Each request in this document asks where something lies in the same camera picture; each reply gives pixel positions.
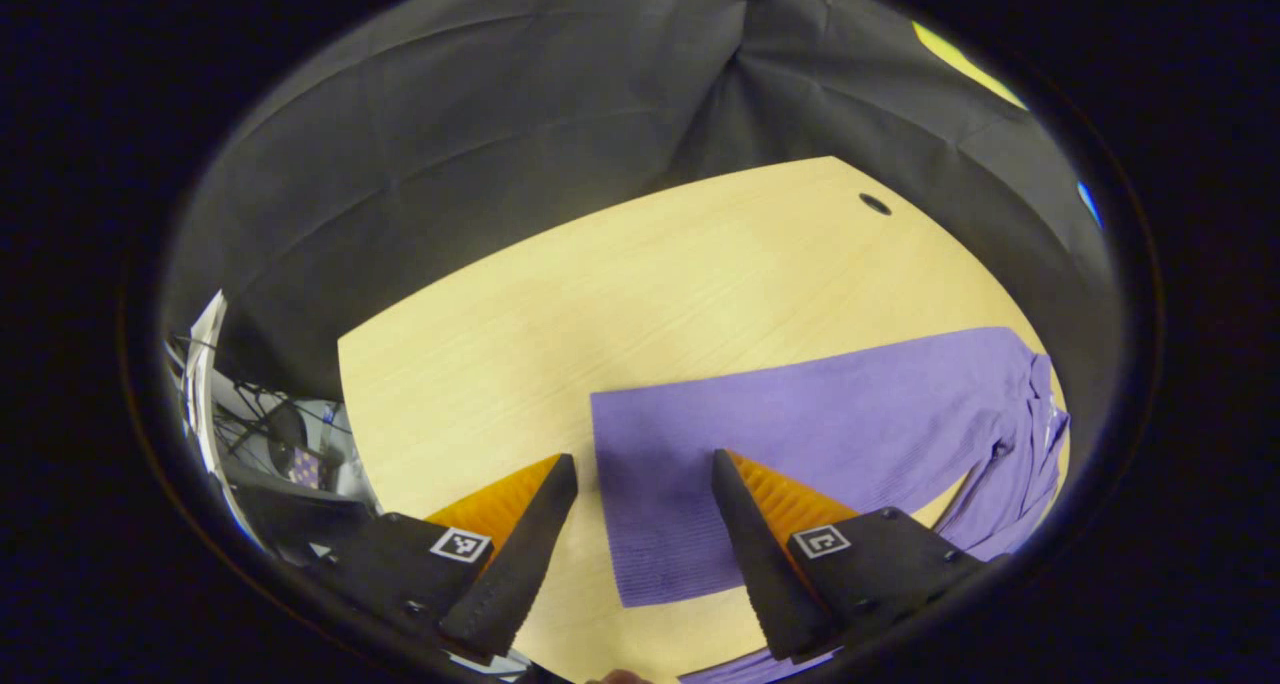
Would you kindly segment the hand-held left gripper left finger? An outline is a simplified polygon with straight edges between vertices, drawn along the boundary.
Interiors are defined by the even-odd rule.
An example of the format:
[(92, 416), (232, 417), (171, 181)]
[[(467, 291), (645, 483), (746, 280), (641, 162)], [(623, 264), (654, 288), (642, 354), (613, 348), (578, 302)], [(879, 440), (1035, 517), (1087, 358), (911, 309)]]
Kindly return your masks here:
[(428, 517), (383, 514), (314, 573), (402, 637), (489, 661), (525, 624), (577, 493), (572, 456), (556, 453)]

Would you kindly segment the black backdrop cloth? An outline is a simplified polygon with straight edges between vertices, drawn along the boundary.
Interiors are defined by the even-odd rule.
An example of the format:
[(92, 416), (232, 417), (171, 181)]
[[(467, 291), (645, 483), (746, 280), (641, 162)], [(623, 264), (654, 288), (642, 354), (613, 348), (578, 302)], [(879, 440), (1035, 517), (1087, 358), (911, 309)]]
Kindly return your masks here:
[(1032, 111), (876, 0), (406, 0), (311, 56), (229, 136), (160, 304), (215, 293), (248, 378), (340, 396), (337, 341), (499, 248), (653, 191), (836, 156), (931, 215), (1015, 298), (1093, 452), (1119, 281)]

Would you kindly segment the purple knit shirt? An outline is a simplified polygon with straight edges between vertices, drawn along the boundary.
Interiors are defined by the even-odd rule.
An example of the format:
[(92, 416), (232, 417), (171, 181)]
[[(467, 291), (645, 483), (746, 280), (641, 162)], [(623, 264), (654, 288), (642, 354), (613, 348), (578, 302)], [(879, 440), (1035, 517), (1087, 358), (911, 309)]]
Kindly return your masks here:
[(1052, 364), (1007, 328), (910, 339), (782, 368), (598, 392), (591, 427), (625, 607), (740, 587), (710, 488), (716, 450), (856, 511), (922, 511), (978, 558), (1012, 552), (1059, 488), (1069, 414)]

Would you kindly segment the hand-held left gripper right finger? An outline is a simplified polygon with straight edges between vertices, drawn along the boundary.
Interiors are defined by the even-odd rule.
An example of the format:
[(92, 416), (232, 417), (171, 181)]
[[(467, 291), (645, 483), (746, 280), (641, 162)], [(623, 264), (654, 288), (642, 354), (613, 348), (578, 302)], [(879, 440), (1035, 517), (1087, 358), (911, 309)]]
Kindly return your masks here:
[(776, 658), (869, 649), (986, 567), (900, 509), (856, 512), (731, 450), (710, 488)]

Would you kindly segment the white panel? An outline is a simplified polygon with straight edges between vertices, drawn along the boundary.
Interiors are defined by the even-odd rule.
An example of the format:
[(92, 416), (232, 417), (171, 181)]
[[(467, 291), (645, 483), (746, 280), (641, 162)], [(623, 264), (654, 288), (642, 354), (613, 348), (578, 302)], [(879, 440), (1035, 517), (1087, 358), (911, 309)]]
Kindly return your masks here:
[(189, 347), (183, 370), (187, 429), (198, 447), (204, 470), (219, 485), (225, 485), (227, 478), (218, 453), (210, 380), (225, 310), (225, 296), (218, 291), (189, 328)]

